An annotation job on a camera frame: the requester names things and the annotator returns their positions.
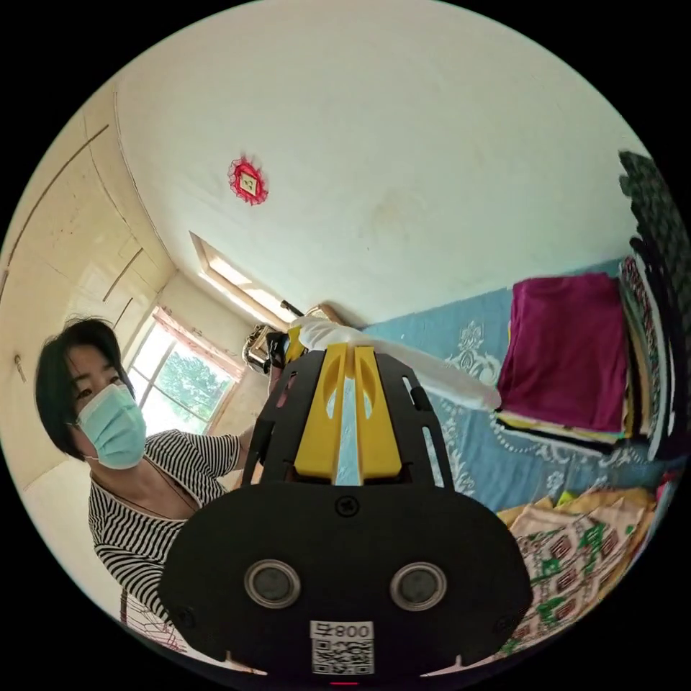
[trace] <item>red paper decoration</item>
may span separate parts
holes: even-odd
[[[230,164],[228,183],[238,197],[252,206],[261,204],[268,197],[261,168],[253,166],[246,156],[237,158]]]

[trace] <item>blue bed sheet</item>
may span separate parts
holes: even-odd
[[[615,276],[618,261],[588,269]],[[508,348],[511,289],[406,315],[364,329],[378,338],[402,341],[454,362],[494,384]],[[352,384],[346,388],[338,484],[358,484]],[[618,448],[610,456],[557,448],[508,435],[492,416],[432,398],[451,461],[456,490],[493,511],[519,506],[564,491],[581,494],[597,485],[654,489],[676,463],[649,462],[640,445]]]

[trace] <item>yellow robot part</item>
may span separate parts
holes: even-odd
[[[297,360],[304,353],[304,346],[300,343],[300,327],[288,329],[288,349],[285,354],[287,363]]]
[[[384,388],[369,346],[353,348],[355,366],[355,420],[360,484],[368,480],[394,478],[401,472],[401,457],[389,416]],[[365,394],[371,412],[365,410]]]
[[[336,480],[347,357],[348,346],[345,343],[335,343],[326,349],[312,406],[295,458],[295,470],[298,475],[328,480],[331,483]],[[329,416],[327,407],[334,391],[336,398],[333,415]]]
[[[401,472],[401,458],[389,416],[384,388],[368,346],[349,348],[335,343],[326,349],[312,406],[295,459],[295,470],[302,477],[334,483],[338,473],[343,392],[348,375],[355,379],[355,418],[360,483],[395,478]],[[333,414],[327,407],[336,392]],[[365,396],[371,411],[367,415]]]

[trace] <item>sticker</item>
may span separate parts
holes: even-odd
[[[310,621],[315,674],[374,674],[371,621]]]
[[[238,197],[252,206],[261,204],[268,197],[261,168],[254,166],[246,156],[230,164],[228,184]]]

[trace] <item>face mask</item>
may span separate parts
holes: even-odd
[[[126,387],[110,384],[79,414],[78,424],[94,445],[97,460],[113,470],[134,468],[144,454],[146,424]]]

